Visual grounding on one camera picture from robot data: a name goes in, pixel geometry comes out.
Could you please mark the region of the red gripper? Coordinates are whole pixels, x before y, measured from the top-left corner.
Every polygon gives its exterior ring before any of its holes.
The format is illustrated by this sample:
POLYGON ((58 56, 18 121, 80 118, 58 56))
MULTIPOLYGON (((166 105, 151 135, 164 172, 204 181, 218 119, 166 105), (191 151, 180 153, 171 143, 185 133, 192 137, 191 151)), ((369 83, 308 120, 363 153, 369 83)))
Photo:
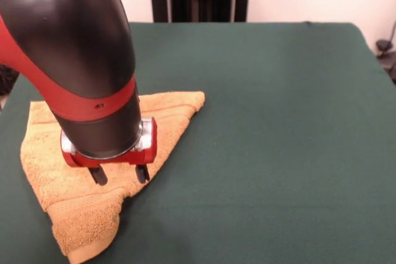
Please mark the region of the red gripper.
POLYGON ((97 159, 89 158, 79 153, 66 134, 61 131, 61 152, 65 162, 72 168, 89 168, 88 171, 96 184, 103 186, 108 182, 107 176, 100 166, 110 163, 127 163, 136 165, 137 180, 145 184, 150 180, 150 174, 146 164, 153 163, 157 155, 157 123, 154 117, 143 117, 136 143, 132 148, 115 155, 112 158, 97 159))

